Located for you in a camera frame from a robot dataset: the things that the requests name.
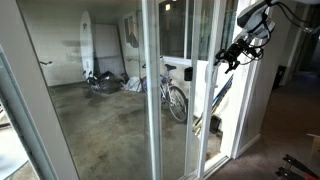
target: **bicycle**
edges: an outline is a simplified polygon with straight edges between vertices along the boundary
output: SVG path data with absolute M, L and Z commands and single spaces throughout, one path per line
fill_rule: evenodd
M 169 76 L 170 71 L 177 69 L 176 66 L 165 64 L 167 76 L 160 74 L 160 94 L 161 102 L 169 105 L 169 109 L 174 119 L 179 123 L 185 123 L 188 118 L 188 101 L 183 91 L 172 84 L 172 78 Z M 140 84 L 145 93 L 147 92 L 147 77 L 140 78 Z

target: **cable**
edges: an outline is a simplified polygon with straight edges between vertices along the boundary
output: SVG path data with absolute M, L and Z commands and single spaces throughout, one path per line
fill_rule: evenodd
M 250 45 L 250 46 L 253 47 L 253 48 L 262 48 L 263 46 L 267 45 L 267 44 L 269 43 L 270 39 L 271 39 L 271 31 L 270 31 L 269 27 L 267 26 L 266 23 L 263 23 L 263 25 L 264 25 L 264 27 L 268 30 L 269 38 L 268 38 L 267 41 L 266 41 L 264 44 L 262 44 L 262 45 L 259 45 L 259 46 L 252 46 L 252 45 Z
M 282 2 L 277 2 L 276 4 L 285 7 L 285 8 L 289 11 L 289 13 L 290 13 L 294 18 L 296 18 L 297 20 L 299 20 L 299 21 L 301 21 L 301 22 L 304 22 L 304 23 L 307 23 L 307 24 L 309 24 L 309 25 L 311 24 L 311 22 L 306 21 L 306 20 L 303 20 L 303 19 L 299 18 L 297 15 L 295 15 L 294 12 L 293 12 L 287 5 L 285 5 L 284 3 L 282 3 Z
M 278 7 L 282 10 L 283 14 L 285 15 L 285 17 L 287 18 L 288 21 L 290 21 L 293 25 L 299 27 L 299 28 L 303 28 L 301 27 L 299 24 L 295 23 L 292 19 L 290 19 L 287 15 L 287 13 L 285 12 L 285 10 L 283 9 L 282 6 L 278 5 Z
M 247 54 L 246 52 L 242 52 L 242 54 L 244 54 L 247 58 L 249 58 L 250 59 L 250 61 L 249 62 L 245 62 L 245 63 L 240 63 L 240 65 L 247 65 L 247 64 L 249 64 L 249 63 L 251 63 L 251 62 L 253 62 L 253 61 L 259 61 L 259 60 L 261 60 L 262 58 L 263 58 L 263 55 L 264 55 L 264 49 L 263 48 L 259 48 L 260 49 L 260 51 L 259 51 L 259 53 L 257 54 L 258 56 L 258 58 L 257 57 L 254 57 L 254 58 L 252 58 L 252 57 L 250 57 L 249 56 L 249 54 Z

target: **bicycle wheel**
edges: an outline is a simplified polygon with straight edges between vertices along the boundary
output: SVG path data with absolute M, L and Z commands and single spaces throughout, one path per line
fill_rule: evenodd
M 186 122 L 188 117 L 188 101 L 186 96 L 177 86 L 171 86 L 169 91 L 170 95 L 168 93 L 167 97 L 171 114 L 177 122 Z

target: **bicycle tire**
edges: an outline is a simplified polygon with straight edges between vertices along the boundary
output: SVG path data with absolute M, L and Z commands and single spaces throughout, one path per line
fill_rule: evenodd
M 176 92 L 176 95 L 179 94 L 180 97 L 178 97 L 178 96 L 173 97 L 173 93 L 172 93 L 173 91 Z M 172 116 L 174 117 L 174 119 L 177 122 L 185 123 L 187 121 L 187 118 L 188 118 L 188 101 L 187 101 L 187 98 L 184 95 L 184 93 L 182 92 L 182 90 L 180 88 L 178 88 L 177 86 L 171 86 L 170 87 L 170 92 L 172 93 L 171 94 L 172 95 L 172 99 L 174 99 L 174 101 L 175 101 L 175 102 L 171 102 L 171 99 L 170 99 L 169 95 L 167 94 L 168 105 L 169 105 L 170 112 L 171 112 Z

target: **floor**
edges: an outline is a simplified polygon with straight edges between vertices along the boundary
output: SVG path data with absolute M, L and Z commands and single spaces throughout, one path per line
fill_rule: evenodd
M 320 132 L 320 78 L 312 73 L 294 77 L 287 86 L 272 92 L 261 129 L 261 139 L 238 159 L 218 170 L 210 180 L 269 180 L 284 165 L 289 154 L 320 174 L 320 166 L 311 166 L 313 138 Z
M 150 179 L 149 134 L 144 93 L 118 91 L 95 94 L 85 83 L 51 89 L 52 101 L 80 179 Z M 177 123 L 162 106 L 163 176 L 184 173 L 186 124 Z M 199 144 L 193 142 L 193 166 Z M 220 139 L 212 136 L 210 154 Z

